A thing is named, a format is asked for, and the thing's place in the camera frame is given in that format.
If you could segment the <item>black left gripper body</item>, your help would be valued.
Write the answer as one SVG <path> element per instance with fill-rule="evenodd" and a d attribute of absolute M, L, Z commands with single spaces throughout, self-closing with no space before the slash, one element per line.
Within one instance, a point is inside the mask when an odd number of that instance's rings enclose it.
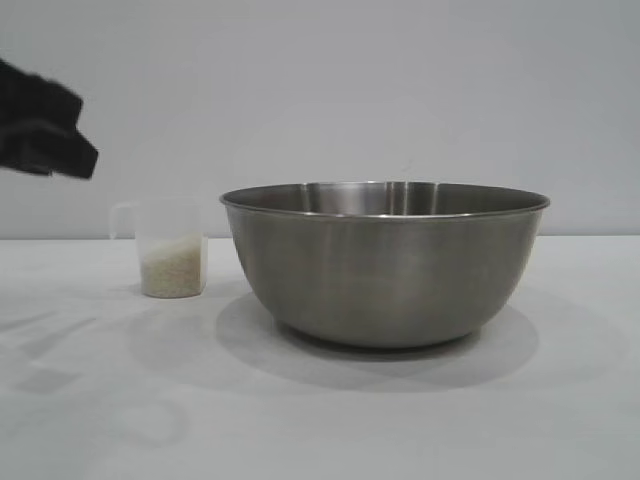
<path fill-rule="evenodd" d="M 1 62 L 1 167 L 90 179 L 99 152 L 79 131 L 83 99 L 63 84 Z"/>

